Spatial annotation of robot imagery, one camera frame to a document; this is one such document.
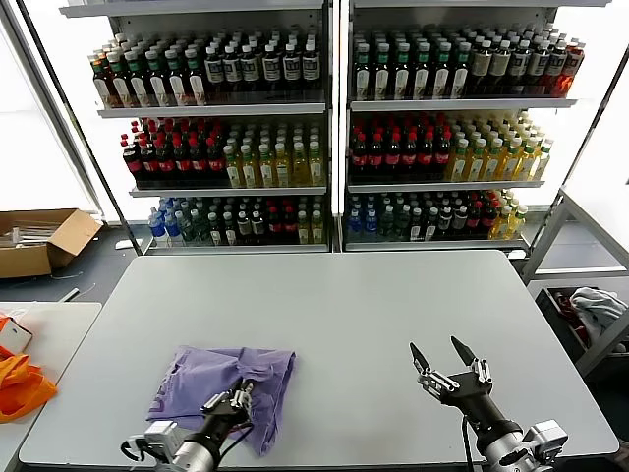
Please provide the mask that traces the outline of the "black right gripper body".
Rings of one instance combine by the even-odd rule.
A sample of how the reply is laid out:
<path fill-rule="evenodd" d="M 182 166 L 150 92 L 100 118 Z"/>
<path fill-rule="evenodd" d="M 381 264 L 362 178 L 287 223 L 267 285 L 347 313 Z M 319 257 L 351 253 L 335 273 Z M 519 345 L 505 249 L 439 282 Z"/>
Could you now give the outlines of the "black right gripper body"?
<path fill-rule="evenodd" d="M 481 383 L 473 372 L 449 378 L 459 387 L 442 393 L 440 402 L 462 412 L 476 433 L 478 443 L 494 443 L 507 434 L 521 432 L 521 427 L 506 419 L 490 398 L 491 383 Z"/>

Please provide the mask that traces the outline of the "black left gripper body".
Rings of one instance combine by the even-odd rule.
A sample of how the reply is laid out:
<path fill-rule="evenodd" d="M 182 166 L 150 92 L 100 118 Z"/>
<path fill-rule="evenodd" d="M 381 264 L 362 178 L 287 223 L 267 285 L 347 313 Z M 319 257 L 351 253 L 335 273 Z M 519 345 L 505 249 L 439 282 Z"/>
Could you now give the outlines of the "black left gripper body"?
<path fill-rule="evenodd" d="M 251 408 L 237 408 L 232 400 L 232 412 L 201 412 L 203 425 L 196 433 L 196 442 L 209 449 L 219 450 L 228 437 L 239 433 L 240 442 L 252 431 Z"/>

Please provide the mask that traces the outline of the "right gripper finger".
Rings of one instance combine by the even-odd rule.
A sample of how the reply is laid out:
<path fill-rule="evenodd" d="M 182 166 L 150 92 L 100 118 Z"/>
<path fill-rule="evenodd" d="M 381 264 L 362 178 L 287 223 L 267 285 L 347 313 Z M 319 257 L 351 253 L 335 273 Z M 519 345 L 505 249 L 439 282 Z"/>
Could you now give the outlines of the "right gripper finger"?
<path fill-rule="evenodd" d="M 487 360 L 479 358 L 467 344 L 463 343 L 457 337 L 451 336 L 450 340 L 464 365 L 477 375 L 479 383 L 490 384 L 491 374 Z"/>
<path fill-rule="evenodd" d="M 460 385 L 433 370 L 425 356 L 421 353 L 414 342 L 410 343 L 410 350 L 413 358 L 413 365 L 418 371 L 418 384 L 427 393 L 453 393 L 457 391 Z"/>

